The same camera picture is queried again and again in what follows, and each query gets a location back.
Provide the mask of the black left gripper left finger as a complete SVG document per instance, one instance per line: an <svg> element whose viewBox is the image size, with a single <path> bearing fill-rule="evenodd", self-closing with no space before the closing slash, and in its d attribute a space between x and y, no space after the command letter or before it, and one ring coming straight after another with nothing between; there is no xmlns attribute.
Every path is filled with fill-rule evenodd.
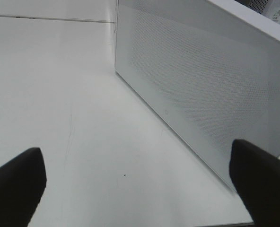
<svg viewBox="0 0 280 227"><path fill-rule="evenodd" d="M47 184L40 148L29 148L0 167L0 227L26 227Z"/></svg>

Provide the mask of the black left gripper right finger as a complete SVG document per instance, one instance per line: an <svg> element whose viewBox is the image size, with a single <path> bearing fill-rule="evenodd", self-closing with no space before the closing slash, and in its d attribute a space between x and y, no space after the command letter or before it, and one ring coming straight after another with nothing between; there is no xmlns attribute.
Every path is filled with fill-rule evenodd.
<svg viewBox="0 0 280 227"><path fill-rule="evenodd" d="M255 226L280 227L280 159L236 139L229 176Z"/></svg>

